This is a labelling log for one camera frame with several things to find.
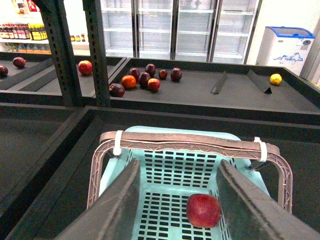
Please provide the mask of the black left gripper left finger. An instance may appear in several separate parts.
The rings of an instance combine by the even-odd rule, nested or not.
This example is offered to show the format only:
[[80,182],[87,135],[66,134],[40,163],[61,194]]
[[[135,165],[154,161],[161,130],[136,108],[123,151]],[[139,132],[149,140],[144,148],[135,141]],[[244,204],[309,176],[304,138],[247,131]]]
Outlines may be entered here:
[[141,161],[133,159],[98,200],[57,240],[130,240],[140,195]]

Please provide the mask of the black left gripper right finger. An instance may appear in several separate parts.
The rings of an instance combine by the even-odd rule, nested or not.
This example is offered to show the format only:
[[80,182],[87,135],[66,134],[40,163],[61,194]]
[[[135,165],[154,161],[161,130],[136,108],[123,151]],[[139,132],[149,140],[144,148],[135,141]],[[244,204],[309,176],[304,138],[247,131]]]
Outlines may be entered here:
[[226,160],[216,173],[219,201],[233,240],[318,240],[315,231]]

